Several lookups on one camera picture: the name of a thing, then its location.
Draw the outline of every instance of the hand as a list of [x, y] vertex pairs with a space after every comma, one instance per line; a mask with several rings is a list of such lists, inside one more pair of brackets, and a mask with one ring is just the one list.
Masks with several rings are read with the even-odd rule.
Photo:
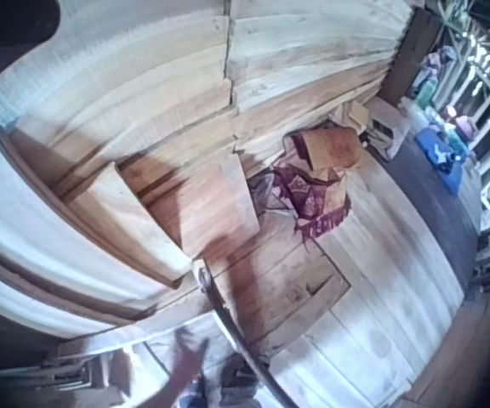
[[175, 333], [174, 368], [170, 381], [179, 389], [185, 389], [202, 369], [209, 340], [203, 339], [198, 348], [193, 348], [191, 334], [184, 328]]

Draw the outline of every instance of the fabric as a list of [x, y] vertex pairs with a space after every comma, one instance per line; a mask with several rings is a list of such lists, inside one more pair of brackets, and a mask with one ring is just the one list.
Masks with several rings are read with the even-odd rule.
[[345, 171], [311, 170], [301, 132], [283, 139], [285, 156], [273, 166], [272, 194], [296, 216], [302, 240], [317, 238], [338, 226], [350, 211]]
[[437, 170], [436, 166], [436, 153], [435, 153], [435, 145], [438, 145], [438, 149], [440, 151], [452, 152], [451, 148], [447, 146], [436, 134], [436, 130], [431, 129], [430, 127], [426, 127], [421, 130], [415, 136], [415, 141], [419, 148], [424, 152], [426, 158], [432, 164], [432, 167], [438, 173], [438, 176], [442, 179], [442, 182], [447, 187], [449, 192], [456, 196], [459, 194], [460, 182], [463, 178], [463, 169], [462, 163], [455, 162], [453, 164], [453, 168], [449, 174], [445, 174]]
[[[270, 171], [261, 173], [248, 182], [257, 213], [272, 211], [293, 217], [295, 230], [300, 231], [303, 241], [332, 230], [349, 214], [351, 202], [347, 195], [347, 177], [344, 167], [356, 167], [362, 154], [362, 146], [356, 133], [345, 145], [345, 153], [335, 155], [340, 165], [318, 170], [311, 169], [310, 156], [303, 134], [315, 137], [327, 130], [344, 129], [332, 122], [305, 131], [290, 133], [283, 138], [284, 156], [277, 160]], [[338, 132], [331, 132], [338, 137]], [[349, 146], [358, 151], [350, 151]]]

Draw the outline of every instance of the wooden board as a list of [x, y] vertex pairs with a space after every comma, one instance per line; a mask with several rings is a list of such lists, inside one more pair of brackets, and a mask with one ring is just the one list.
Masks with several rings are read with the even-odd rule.
[[[85, 320], [91, 320], [89, 324], [90, 327], [93, 327], [96, 332], [100, 330], [100, 327], [104, 326], [120, 326], [126, 325], [129, 323], [129, 320], [121, 319], [113, 315], [103, 314], [97, 312], [92, 309], [88, 309], [86, 307], [81, 306], [80, 304], [76, 304], [70, 302], [64, 298], [58, 297], [51, 292], [44, 291], [42, 288], [35, 286], [27, 279], [24, 279], [23, 276], [16, 273], [13, 270], [5, 268], [0, 264], [0, 288], [6, 293], [11, 295], [16, 295], [16, 299], [12, 297], [7, 297], [0, 299], [0, 307], [6, 310], [9, 308], [10, 310], [6, 310], [4, 312], [5, 315], [15, 314], [20, 316], [20, 321], [30, 321], [39, 322], [40, 326], [43, 326], [41, 323], [43, 320], [48, 319], [52, 313], [58, 315], [58, 317], [64, 314], [73, 315], [70, 318], [71, 321], [77, 321], [77, 318], [84, 318]], [[32, 302], [38, 306], [36, 309], [14, 309], [9, 307], [9, 305], [16, 303], [18, 304], [19, 300], [30, 298]], [[20, 315], [20, 312], [29, 312], [23, 316]], [[68, 327], [69, 333], [72, 332], [71, 323]], [[79, 326], [76, 329], [76, 336], [80, 334], [85, 334], [86, 327]]]
[[393, 53], [394, 50], [388, 50], [311, 65], [298, 65], [288, 68], [279, 67], [273, 73], [250, 79], [235, 86], [236, 105], [239, 111], [243, 112], [268, 99], [275, 98], [310, 82], [361, 65], [390, 59]]
[[115, 327], [93, 336], [62, 343], [58, 348], [50, 350], [50, 357], [70, 359], [103, 354], [158, 337], [171, 337], [174, 340], [177, 329], [186, 328], [188, 325], [201, 325], [205, 320], [211, 321], [213, 319], [211, 313], [196, 314], [195, 310], [189, 311], [188, 308], [181, 308], [179, 311], [173, 309], [172, 313], [163, 310], [127, 326]]
[[384, 378], [388, 378], [395, 387], [399, 388], [412, 377], [412, 367], [357, 289], [350, 288], [331, 312], [365, 353], [374, 358], [373, 364], [385, 373]]
[[345, 0], [312, 0], [301, 2], [300, 0], [232, 0], [231, 17], [233, 19], [246, 19], [250, 17], [262, 17], [279, 14], [357, 14], [366, 18], [380, 17], [383, 19], [392, 17], [395, 20], [405, 22], [411, 9], [403, 1], [383, 0], [369, 1], [357, 0], [346, 2]]
[[[0, 75], [0, 125], [25, 115], [93, 62], [175, 23], [221, 16], [224, 4], [222, 0], [64, 0], [60, 12], [57, 32]], [[103, 26], [95, 24], [101, 20]]]
[[369, 93], [372, 90], [377, 92], [378, 86], [382, 81], [383, 74], [380, 74], [380, 77], [377, 79], [355, 88], [350, 92], [344, 93], [343, 95], [328, 101], [326, 104], [321, 105], [304, 115], [298, 116], [290, 122], [282, 124], [273, 132], [239, 139], [236, 144], [236, 152], [240, 155], [246, 176], [248, 178], [254, 176], [256, 173], [259, 173], [270, 166], [277, 157], [283, 154], [282, 137], [285, 134], [300, 128], [312, 127], [325, 120], [327, 113], [340, 104], [352, 100], [357, 96]]
[[[137, 105], [129, 107], [131, 111], [127, 116], [134, 125], [123, 124], [127, 129], [119, 132], [110, 141], [94, 144], [87, 142], [89, 147], [81, 148], [69, 139], [68, 144], [72, 150], [81, 157], [86, 157], [86, 160], [81, 160], [58, 180], [53, 186], [54, 192], [58, 196], [68, 195], [80, 182], [100, 170], [107, 162], [125, 160], [138, 151], [151, 147], [171, 133], [227, 106], [230, 103], [231, 82], [222, 78], [213, 82], [206, 77], [216, 77], [216, 75], [212, 69], [200, 71], [197, 73], [196, 82], [199, 88], [180, 78], [173, 84], [168, 83], [157, 88], [154, 91], [157, 95], [144, 95], [146, 99], [142, 102], [134, 101]], [[164, 99], [164, 103], [171, 104], [171, 101], [168, 101], [170, 98], [166, 96], [168, 94], [173, 95], [173, 105], [160, 115], [154, 114], [149, 101]], [[145, 116], [140, 116], [139, 109], [145, 113]], [[106, 127], [109, 123], [100, 121], [100, 125]]]
[[319, 105], [376, 79], [388, 63], [388, 60], [380, 61], [338, 72], [256, 105], [236, 118], [236, 136], [251, 139], [273, 132]]
[[49, 306], [0, 281], [0, 315], [56, 337], [72, 338], [110, 329], [112, 325]]
[[130, 189], [141, 194], [149, 185], [177, 168], [197, 157], [208, 155], [215, 146], [230, 144], [233, 141], [235, 114], [235, 108], [214, 113], [123, 163], [122, 176]]
[[[228, 267], [220, 265], [225, 271], [213, 273], [248, 342], [263, 354], [274, 355], [306, 332], [348, 285], [318, 248], [302, 246], [291, 218], [267, 213], [260, 223], [260, 233], [228, 258]], [[171, 314], [177, 307], [199, 313], [205, 297], [194, 288], [164, 311]], [[208, 351], [206, 367], [231, 354], [214, 321], [198, 321], [187, 328], [193, 337], [208, 337], [216, 344]], [[171, 363], [172, 341], [173, 336], [149, 341], [164, 364]]]
[[349, 174], [350, 216], [318, 242], [417, 376], [463, 294], [423, 219], [381, 166], [369, 155], [363, 159], [358, 174]]
[[0, 151], [0, 254], [57, 286], [143, 310], [165, 286], [109, 255], [73, 226], [11, 167]]
[[210, 265], [259, 232], [237, 155], [198, 170], [148, 210], [186, 255]]
[[191, 259], [146, 211], [115, 163], [68, 206], [115, 247], [142, 263], [153, 279], [171, 285], [190, 270]]
[[380, 405], [396, 392], [395, 385], [376, 365], [375, 359], [332, 314], [325, 314], [304, 339], [337, 367], [373, 406]]
[[286, 359], [290, 370], [297, 374], [301, 381], [324, 400], [328, 406], [344, 408], [349, 406], [369, 407], [372, 405], [361, 393], [350, 384], [338, 368], [330, 363], [314, 346], [301, 337], [282, 351], [277, 359]]

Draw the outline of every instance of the wooden floor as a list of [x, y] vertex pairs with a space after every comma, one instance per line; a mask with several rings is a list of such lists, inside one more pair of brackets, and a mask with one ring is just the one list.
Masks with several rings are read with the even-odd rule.
[[470, 406], [490, 364], [490, 299], [466, 302], [406, 399], [424, 408]]
[[[334, 231], [304, 246], [291, 218], [265, 214], [260, 233], [214, 271], [249, 342], [267, 354], [284, 349], [271, 371], [300, 407], [391, 404], [426, 367], [463, 299], [429, 225], [369, 154], [348, 191], [350, 215]], [[168, 307], [204, 302], [186, 278], [172, 298]], [[201, 322], [191, 331], [211, 338], [205, 370], [216, 379], [231, 347]], [[173, 338], [150, 346], [165, 372]], [[266, 390], [257, 398], [278, 406]]]
[[[478, 233], [463, 201], [449, 194], [413, 137], [406, 138], [393, 161], [375, 156], [426, 222], [465, 290], [474, 270]], [[463, 186], [468, 188], [467, 172], [463, 178]], [[479, 190], [476, 195], [481, 211]]]
[[350, 216], [316, 244], [350, 289], [273, 361], [299, 406], [392, 403], [436, 352], [463, 298], [427, 224], [371, 156], [349, 191]]

